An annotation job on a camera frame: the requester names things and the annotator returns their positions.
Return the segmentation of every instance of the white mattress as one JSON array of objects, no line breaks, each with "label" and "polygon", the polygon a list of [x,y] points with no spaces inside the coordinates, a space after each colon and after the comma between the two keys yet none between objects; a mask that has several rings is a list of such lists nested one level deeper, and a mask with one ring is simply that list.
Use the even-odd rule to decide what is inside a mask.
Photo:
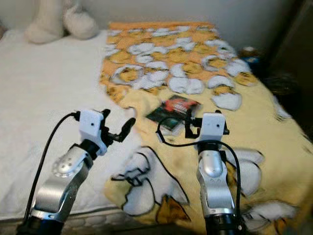
[{"label": "white mattress", "polygon": [[[87,41],[68,36],[33,45],[22,32],[10,30],[0,40],[0,220],[23,217],[45,142],[63,115],[109,108],[107,125],[112,132],[119,132],[126,121],[124,111],[98,86],[105,39],[102,31]],[[50,145],[38,186],[54,160],[75,142],[79,143],[78,123],[67,120]],[[139,145],[139,135],[132,131],[94,161],[72,213],[115,206],[103,194],[104,183]]]}]

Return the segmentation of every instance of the teddy bear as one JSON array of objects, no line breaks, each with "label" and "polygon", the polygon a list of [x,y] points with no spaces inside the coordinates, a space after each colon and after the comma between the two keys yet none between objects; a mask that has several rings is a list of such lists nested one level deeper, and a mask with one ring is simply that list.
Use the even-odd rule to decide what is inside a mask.
[{"label": "teddy bear", "polygon": [[99,32],[95,20],[83,10],[81,0],[40,0],[37,16],[25,37],[31,43],[44,44],[61,39],[65,29],[81,40]]}]

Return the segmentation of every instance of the black wire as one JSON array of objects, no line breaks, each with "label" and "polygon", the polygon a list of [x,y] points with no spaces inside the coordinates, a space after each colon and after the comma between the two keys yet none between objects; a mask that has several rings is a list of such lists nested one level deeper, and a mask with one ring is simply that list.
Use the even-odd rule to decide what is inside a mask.
[{"label": "black wire", "polygon": [[67,114],[65,115],[57,124],[56,126],[54,127],[54,129],[52,130],[50,136],[49,136],[49,139],[47,140],[47,143],[45,144],[45,149],[43,151],[43,154],[41,156],[41,159],[40,159],[40,163],[39,163],[39,166],[38,166],[38,169],[37,169],[37,172],[36,172],[36,175],[35,175],[35,178],[34,178],[34,181],[33,181],[33,185],[31,187],[31,190],[30,190],[30,194],[29,194],[29,198],[28,198],[28,202],[27,202],[27,206],[26,206],[26,211],[25,211],[25,215],[24,215],[24,220],[26,221],[29,217],[29,212],[30,212],[30,209],[31,209],[31,204],[33,202],[33,197],[34,197],[34,193],[35,193],[35,189],[36,189],[36,185],[37,185],[37,182],[38,182],[38,179],[39,179],[39,175],[40,175],[40,172],[41,172],[41,169],[43,168],[43,164],[44,164],[44,161],[45,161],[45,155],[47,154],[47,151],[48,151],[48,148],[49,148],[49,145],[51,143],[51,140],[55,134],[55,132],[57,131],[57,129],[59,128],[59,126],[61,125],[61,123],[67,119],[68,117],[71,117],[71,116],[75,116],[75,113],[70,113],[70,114]]},{"label": "black wire", "polygon": [[239,161],[237,158],[237,155],[235,153],[235,151],[226,143],[222,142],[222,141],[214,141],[214,140],[206,140],[206,141],[197,141],[197,142],[193,142],[193,143],[185,143],[185,144],[172,144],[169,143],[165,140],[164,136],[162,135],[162,132],[160,130],[161,124],[162,122],[164,122],[167,119],[180,119],[180,120],[184,120],[182,118],[178,118],[178,117],[166,117],[164,119],[162,119],[157,126],[157,130],[156,133],[160,136],[161,141],[168,145],[168,146],[172,146],[172,147],[187,147],[187,146],[192,146],[192,145],[197,145],[197,144],[201,144],[201,143],[216,143],[216,144],[221,144],[224,145],[226,148],[228,148],[228,150],[231,152],[231,154],[233,155],[235,162],[236,162],[236,168],[237,168],[237,191],[236,191],[236,217],[238,220],[240,220],[241,215],[240,215],[240,190],[241,190],[241,177],[240,177],[240,167],[239,167]]}]

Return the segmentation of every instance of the white wall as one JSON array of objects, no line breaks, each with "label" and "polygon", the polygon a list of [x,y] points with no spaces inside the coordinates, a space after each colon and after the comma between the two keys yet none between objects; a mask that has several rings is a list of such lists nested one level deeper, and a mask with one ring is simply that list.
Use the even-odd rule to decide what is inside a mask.
[{"label": "white wall", "polygon": [[[38,0],[0,0],[0,19],[25,27]],[[211,21],[234,47],[265,51],[294,0],[82,0],[102,28],[109,21]]]}]

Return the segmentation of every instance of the cartoon print blanket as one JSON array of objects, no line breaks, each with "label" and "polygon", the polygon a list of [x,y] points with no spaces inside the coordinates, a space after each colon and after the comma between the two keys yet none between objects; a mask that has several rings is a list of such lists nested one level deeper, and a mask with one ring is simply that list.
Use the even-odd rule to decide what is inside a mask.
[{"label": "cartoon print blanket", "polygon": [[[193,147],[161,144],[146,115],[174,94],[220,109],[239,157],[241,210],[250,231],[274,234],[298,224],[311,204],[313,147],[296,122],[210,23],[112,23],[100,84],[123,108],[132,107],[142,147],[105,184],[105,195],[148,224],[176,223],[205,233]],[[186,143],[184,133],[167,137]],[[236,168],[227,153],[235,199]]]}]

